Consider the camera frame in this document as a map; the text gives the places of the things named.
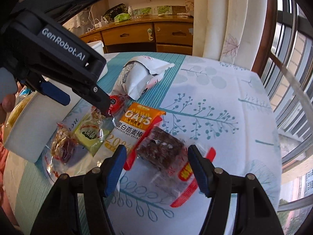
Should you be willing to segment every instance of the white container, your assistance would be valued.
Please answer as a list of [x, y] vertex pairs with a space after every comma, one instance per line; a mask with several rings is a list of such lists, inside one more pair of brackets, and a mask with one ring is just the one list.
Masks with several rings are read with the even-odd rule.
[[[90, 42], [90, 43], [87, 43], [88, 46], [92, 47], [96, 52], [98, 52], [100, 55], [102, 55], [104, 57], [104, 51], [103, 51], [103, 42], [102, 41], [96, 41], [96, 42]], [[108, 66], [105, 65], [101, 75], [100, 75], [100, 78], [102, 78], [105, 74], [108, 73]]]
[[[88, 45], [104, 56], [102, 41], [91, 42]], [[107, 72], [108, 67], [105, 65], [99, 79]], [[69, 105], [63, 106], [36, 92], [17, 118], [4, 143], [4, 147], [9, 151], [32, 163], [38, 160], [44, 146], [57, 128], [57, 122], [63, 121], [81, 99], [71, 88], [53, 80], [48, 81], [70, 95]]]
[[133, 8], [131, 6], [128, 7], [128, 14], [130, 15], [131, 18], [133, 18], [134, 11], [133, 11]]

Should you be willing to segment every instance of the white curtain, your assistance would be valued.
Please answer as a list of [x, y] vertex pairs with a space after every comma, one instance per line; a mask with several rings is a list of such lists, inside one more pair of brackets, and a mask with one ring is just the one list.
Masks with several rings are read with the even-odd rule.
[[194, 0], [194, 56], [251, 70], [264, 28], [267, 0]]

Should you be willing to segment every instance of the tablecloth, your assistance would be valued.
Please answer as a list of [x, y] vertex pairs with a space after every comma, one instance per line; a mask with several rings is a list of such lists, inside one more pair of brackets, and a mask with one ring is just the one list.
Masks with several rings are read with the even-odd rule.
[[[175, 66], [164, 79], [147, 91], [140, 104], [166, 111], [160, 127], [186, 145], [214, 147], [215, 167], [229, 174], [256, 175], [274, 208], [278, 207], [281, 184], [281, 152], [273, 112], [257, 74], [211, 59], [153, 52], [106, 54], [108, 70], [98, 85], [110, 92], [123, 65], [133, 56], [148, 55]], [[84, 115], [74, 107], [68, 117]], [[138, 159], [121, 179], [120, 192], [112, 198], [108, 214], [116, 234], [198, 234], [210, 199], [199, 189], [181, 207], [172, 208], [160, 192], [153, 191], [149, 168]], [[10, 153], [4, 173], [4, 185], [11, 207], [24, 234], [29, 234], [37, 213], [51, 189], [42, 157], [33, 164]], [[236, 195], [225, 234], [231, 234]], [[79, 214], [83, 234], [88, 234], [84, 199], [79, 196]]]

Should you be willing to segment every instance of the human hand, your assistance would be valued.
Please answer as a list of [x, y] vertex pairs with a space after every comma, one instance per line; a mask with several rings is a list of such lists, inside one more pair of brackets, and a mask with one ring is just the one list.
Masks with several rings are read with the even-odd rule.
[[7, 95], [0, 104], [0, 124], [5, 122], [7, 113], [14, 109], [15, 95]]

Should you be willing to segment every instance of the small bottle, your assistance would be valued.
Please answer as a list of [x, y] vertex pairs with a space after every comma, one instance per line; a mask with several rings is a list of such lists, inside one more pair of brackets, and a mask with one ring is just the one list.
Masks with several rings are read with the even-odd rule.
[[131, 19], [134, 18], [134, 11], [133, 11], [133, 8], [131, 6], [128, 6], [128, 14], [130, 15]]

